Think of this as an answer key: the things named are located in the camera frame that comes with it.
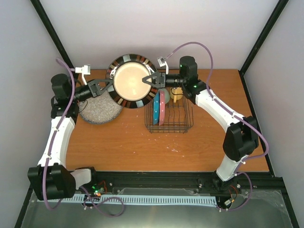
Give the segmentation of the pink dotted plate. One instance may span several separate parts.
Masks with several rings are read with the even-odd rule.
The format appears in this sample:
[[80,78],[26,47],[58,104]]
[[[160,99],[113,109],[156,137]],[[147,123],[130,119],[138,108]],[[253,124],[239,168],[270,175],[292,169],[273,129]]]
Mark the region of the pink dotted plate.
[[159,125],[163,125],[165,119],[165,92],[163,90],[159,91],[160,94],[160,115],[159,115]]

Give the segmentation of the grey speckled plate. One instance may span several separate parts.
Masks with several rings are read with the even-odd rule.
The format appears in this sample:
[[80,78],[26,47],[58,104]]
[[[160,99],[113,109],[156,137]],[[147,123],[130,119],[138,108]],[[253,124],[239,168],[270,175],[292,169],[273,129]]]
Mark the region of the grey speckled plate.
[[108,93],[89,98],[79,103],[79,113],[90,124],[105,124],[114,120],[122,107],[112,100]]

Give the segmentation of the black mosaic rim plate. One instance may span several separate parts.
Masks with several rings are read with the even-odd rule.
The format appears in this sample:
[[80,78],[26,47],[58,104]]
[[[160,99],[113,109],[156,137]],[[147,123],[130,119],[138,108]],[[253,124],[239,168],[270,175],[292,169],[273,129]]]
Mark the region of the black mosaic rim plate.
[[107,89],[109,96],[123,108],[136,109],[148,105],[157,89],[143,82],[143,78],[157,72],[155,65],[138,54],[125,54],[108,67],[105,78],[113,84]]

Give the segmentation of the light green bowl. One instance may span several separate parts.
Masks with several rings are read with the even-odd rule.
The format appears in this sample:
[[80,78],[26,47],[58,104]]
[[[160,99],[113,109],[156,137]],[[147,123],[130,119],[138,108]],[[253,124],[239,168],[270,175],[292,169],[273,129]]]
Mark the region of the light green bowl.
[[164,96],[165,96],[165,104],[167,104],[170,101],[170,93],[168,90],[164,89]]

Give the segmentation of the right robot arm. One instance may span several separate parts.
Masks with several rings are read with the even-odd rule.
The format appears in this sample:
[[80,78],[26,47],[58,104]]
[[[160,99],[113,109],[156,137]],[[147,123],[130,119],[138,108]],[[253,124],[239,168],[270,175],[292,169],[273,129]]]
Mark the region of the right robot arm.
[[157,90],[154,99],[153,122],[161,124],[165,118],[165,88],[181,88],[182,95],[193,104],[205,110],[216,120],[225,132],[223,142],[224,158],[215,171],[211,184],[216,191],[228,187],[246,158],[258,147],[256,120],[244,117],[223,103],[198,76],[198,66],[191,56],[180,58],[178,74],[159,72],[147,66],[148,75],[142,81]]

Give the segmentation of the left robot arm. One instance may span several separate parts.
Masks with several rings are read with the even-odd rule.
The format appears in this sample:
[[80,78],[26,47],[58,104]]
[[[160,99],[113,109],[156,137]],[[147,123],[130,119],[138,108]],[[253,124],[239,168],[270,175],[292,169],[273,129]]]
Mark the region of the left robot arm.
[[28,179],[39,200],[60,200],[74,196],[79,187],[88,191],[98,188],[94,167],[66,169],[70,136],[79,114],[79,102],[102,95],[113,84],[111,79],[93,79],[75,86],[73,77],[57,74],[51,78],[51,131],[45,151],[36,167],[29,168]]

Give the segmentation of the yellow mug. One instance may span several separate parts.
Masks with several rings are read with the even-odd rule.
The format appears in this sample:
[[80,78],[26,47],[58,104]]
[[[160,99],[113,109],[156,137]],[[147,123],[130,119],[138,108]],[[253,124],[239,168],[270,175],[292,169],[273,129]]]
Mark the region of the yellow mug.
[[174,103],[176,103],[178,100],[182,99],[182,97],[183,97],[182,88],[181,87],[171,88],[170,97]]

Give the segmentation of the teal dotted plate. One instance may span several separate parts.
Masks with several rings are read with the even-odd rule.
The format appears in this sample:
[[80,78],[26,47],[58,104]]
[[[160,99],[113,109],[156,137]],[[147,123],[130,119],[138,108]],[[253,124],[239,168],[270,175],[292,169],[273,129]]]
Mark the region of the teal dotted plate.
[[159,113],[160,113],[159,101],[160,101],[160,94],[159,92],[157,92],[153,100],[153,125],[159,123]]

